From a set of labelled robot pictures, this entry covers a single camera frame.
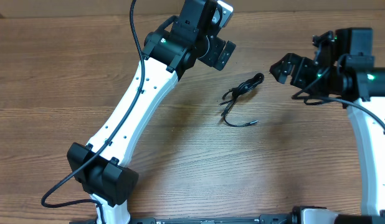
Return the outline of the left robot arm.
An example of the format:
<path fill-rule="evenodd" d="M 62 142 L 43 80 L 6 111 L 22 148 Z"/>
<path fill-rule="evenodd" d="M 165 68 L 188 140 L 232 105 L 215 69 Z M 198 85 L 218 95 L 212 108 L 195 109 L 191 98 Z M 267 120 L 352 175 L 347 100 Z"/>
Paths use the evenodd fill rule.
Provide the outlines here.
<path fill-rule="evenodd" d="M 235 49 L 218 34 L 233 7 L 224 1 L 186 1 L 145 39 L 133 81 L 111 116 L 86 144 L 73 143 L 67 159 L 96 205 L 95 223 L 129 223 L 127 201 L 138 181 L 129 168 L 136 143 L 166 95 L 196 61 L 222 70 Z"/>

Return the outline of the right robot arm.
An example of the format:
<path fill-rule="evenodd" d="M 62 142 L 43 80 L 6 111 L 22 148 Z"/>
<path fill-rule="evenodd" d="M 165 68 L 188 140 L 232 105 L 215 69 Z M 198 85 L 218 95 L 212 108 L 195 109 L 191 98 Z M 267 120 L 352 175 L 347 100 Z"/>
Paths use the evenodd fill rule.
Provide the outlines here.
<path fill-rule="evenodd" d="M 286 223 L 385 223 L 385 67 L 375 67 L 373 30 L 350 27 L 313 36 L 314 59 L 294 53 L 269 72 L 279 83 L 291 77 L 292 96 L 310 106 L 337 102 L 347 110 L 361 169 L 360 215 L 325 207 L 296 206 Z"/>

